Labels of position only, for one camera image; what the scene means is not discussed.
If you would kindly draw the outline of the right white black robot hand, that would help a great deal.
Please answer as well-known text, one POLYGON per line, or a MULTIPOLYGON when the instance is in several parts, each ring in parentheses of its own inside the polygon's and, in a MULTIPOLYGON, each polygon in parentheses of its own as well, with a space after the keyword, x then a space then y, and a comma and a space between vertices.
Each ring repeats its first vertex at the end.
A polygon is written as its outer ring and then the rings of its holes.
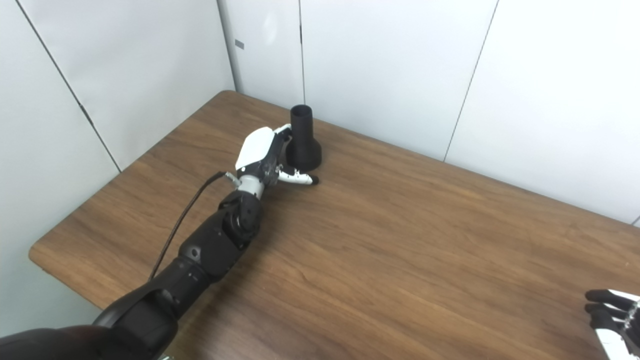
POLYGON ((640 358, 640 297, 614 289, 590 289, 584 310, 608 360, 640 358))

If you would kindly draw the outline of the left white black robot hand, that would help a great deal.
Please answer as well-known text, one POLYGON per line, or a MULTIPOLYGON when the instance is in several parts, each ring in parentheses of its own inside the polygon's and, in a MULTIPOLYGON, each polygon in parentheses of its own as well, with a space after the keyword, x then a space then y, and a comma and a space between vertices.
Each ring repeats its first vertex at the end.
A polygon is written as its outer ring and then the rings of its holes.
POLYGON ((290 124, 277 129, 262 127, 250 133, 245 138, 235 163, 238 191, 260 199, 265 189, 275 186, 278 182, 319 184, 317 176, 302 173, 299 169, 281 162, 282 149, 292 138, 290 124))

